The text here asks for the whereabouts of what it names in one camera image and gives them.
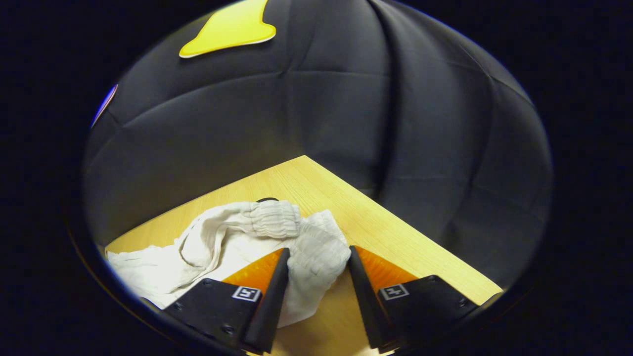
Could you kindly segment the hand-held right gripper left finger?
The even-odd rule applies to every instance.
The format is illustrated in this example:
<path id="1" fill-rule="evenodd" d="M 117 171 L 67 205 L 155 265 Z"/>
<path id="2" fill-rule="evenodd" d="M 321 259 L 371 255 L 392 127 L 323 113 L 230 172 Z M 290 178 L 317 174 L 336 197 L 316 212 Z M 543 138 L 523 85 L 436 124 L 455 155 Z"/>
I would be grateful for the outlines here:
<path id="1" fill-rule="evenodd" d="M 165 313 L 202 336 L 241 352 L 270 353 L 289 281 L 280 248 L 222 281 L 204 278 Z"/>

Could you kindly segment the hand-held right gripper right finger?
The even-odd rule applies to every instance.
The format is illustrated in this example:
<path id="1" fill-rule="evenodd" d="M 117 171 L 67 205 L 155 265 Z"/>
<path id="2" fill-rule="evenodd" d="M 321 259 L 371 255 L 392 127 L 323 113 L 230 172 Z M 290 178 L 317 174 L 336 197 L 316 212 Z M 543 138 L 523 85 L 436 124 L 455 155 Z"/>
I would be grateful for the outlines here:
<path id="1" fill-rule="evenodd" d="M 382 353 L 434 343 L 478 308 L 438 275 L 417 277 L 358 245 L 348 268 L 369 345 Z"/>

